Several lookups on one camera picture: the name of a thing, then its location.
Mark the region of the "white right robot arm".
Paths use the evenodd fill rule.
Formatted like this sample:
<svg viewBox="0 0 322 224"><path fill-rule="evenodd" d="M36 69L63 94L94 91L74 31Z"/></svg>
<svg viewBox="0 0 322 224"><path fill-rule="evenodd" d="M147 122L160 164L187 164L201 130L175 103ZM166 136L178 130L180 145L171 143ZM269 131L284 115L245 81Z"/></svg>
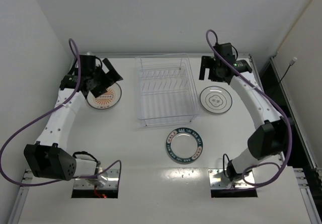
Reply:
<svg viewBox="0 0 322 224"><path fill-rule="evenodd" d="M247 148L226 167L228 178L243 179L255 167L265 164L265 159L286 152L285 161L278 172L268 181L254 183L262 187L274 182L287 165L292 150L292 124L285 112L256 84L252 68L246 61L237 61L230 43L215 43L210 46L214 56L203 56L199 79L230 85L243 101L254 122L255 132L248 139Z"/></svg>

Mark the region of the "green rimmed lettered plate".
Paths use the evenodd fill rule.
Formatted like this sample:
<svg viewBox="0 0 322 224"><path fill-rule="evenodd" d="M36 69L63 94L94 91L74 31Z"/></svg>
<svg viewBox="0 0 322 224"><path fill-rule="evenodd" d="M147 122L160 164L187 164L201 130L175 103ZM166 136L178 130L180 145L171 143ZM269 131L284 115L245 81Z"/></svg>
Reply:
<svg viewBox="0 0 322 224"><path fill-rule="evenodd" d="M171 160L187 165L195 162L203 152L203 140L198 132L181 127L171 131L166 138L166 152Z"/></svg>

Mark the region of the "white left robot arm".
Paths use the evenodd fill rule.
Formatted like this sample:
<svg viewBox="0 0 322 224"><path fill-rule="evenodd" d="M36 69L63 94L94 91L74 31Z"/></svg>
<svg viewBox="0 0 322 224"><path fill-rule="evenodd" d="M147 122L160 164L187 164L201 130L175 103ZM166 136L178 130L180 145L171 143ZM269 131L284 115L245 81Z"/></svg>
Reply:
<svg viewBox="0 0 322 224"><path fill-rule="evenodd" d="M122 77L104 58L97 65L94 55L81 55L80 67L73 66L61 80L53 113L34 144L28 144L24 156L35 177L69 181L74 177L97 180L97 160L82 160L67 153L68 136L81 105L88 94L99 97Z"/></svg>

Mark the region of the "white plate with dark rim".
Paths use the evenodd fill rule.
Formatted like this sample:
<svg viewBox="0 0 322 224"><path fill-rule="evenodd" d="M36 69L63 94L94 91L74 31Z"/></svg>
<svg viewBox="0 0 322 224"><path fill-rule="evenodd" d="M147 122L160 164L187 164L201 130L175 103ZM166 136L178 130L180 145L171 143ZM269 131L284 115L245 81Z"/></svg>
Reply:
<svg viewBox="0 0 322 224"><path fill-rule="evenodd" d="M224 88L209 86L202 90L199 95L202 107L212 114L223 114L232 107L232 96Z"/></svg>

